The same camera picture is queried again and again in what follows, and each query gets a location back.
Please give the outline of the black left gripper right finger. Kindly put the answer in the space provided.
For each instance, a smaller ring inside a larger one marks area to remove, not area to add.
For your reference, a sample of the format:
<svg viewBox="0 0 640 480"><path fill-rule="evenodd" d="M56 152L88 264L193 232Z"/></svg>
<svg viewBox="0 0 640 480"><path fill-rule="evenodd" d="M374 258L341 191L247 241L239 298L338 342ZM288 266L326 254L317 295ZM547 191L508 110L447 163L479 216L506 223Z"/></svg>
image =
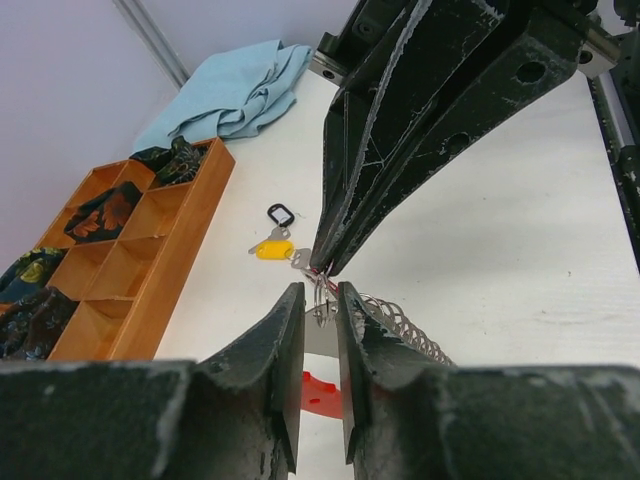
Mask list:
<svg viewBox="0 0 640 480"><path fill-rule="evenodd" d="M339 286L341 310L359 300ZM340 342L347 463L358 479L635 479L639 372L431 363L369 324Z"/></svg>

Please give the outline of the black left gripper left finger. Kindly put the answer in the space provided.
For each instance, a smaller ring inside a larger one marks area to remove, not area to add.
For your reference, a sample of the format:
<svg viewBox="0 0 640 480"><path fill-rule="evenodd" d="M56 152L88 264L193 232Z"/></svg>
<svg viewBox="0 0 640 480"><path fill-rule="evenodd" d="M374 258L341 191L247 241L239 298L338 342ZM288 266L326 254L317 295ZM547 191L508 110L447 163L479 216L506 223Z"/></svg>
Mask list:
<svg viewBox="0 0 640 480"><path fill-rule="evenodd" d="M10 362L5 479L285 479L297 467L305 290L206 360Z"/></svg>

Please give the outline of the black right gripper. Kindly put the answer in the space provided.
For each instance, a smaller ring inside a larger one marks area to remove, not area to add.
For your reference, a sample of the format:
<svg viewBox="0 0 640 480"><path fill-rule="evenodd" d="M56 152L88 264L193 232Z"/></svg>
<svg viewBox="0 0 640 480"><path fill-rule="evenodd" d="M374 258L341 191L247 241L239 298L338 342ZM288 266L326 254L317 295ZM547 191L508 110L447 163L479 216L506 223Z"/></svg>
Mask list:
<svg viewBox="0 0 640 480"><path fill-rule="evenodd" d="M314 54L314 71L340 86L311 266L343 269L407 196L566 82L598 2L357 1ZM639 24L639 1L612 3Z"/></svg>

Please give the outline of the metal key organizer red handle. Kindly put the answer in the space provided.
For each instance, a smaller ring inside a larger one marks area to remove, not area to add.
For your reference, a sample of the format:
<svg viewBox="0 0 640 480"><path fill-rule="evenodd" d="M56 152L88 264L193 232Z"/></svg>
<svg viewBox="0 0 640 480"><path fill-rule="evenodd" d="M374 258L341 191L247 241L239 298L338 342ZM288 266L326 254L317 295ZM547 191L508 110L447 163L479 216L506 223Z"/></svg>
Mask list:
<svg viewBox="0 0 640 480"><path fill-rule="evenodd" d="M388 336L397 343L428 358L431 363L453 366L454 362L440 345L405 314L398 304L361 293L347 311L341 310L339 286L325 275L304 269L304 277L313 285L314 305L305 312L304 350L308 354L340 357L341 335L351 333L360 344L367 326L373 326L373 337ZM308 369L302 374L301 408L324 417L341 419L342 400L346 390L335 383L322 381Z"/></svg>

